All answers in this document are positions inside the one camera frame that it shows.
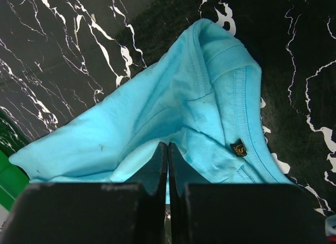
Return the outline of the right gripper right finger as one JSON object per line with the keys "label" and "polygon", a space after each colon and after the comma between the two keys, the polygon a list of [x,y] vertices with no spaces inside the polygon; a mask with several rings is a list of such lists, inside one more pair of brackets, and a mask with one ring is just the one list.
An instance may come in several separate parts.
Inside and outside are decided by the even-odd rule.
{"label": "right gripper right finger", "polygon": [[287,184],[212,184],[168,146],[173,243],[327,243],[307,194]]}

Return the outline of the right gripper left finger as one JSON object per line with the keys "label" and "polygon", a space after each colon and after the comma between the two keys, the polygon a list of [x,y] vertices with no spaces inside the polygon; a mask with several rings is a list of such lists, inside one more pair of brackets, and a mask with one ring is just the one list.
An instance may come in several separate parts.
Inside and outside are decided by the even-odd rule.
{"label": "right gripper left finger", "polygon": [[164,243],[167,146],[123,183],[30,184],[1,243]]}

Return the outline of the cyan polo shirt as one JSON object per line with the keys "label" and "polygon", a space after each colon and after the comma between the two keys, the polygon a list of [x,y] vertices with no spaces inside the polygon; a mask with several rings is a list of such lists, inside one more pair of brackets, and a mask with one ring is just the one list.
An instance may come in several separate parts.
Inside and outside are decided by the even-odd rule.
{"label": "cyan polo shirt", "polygon": [[208,19],[89,110],[13,154],[31,183],[121,183],[159,143],[215,184],[289,184],[261,126],[261,68]]}

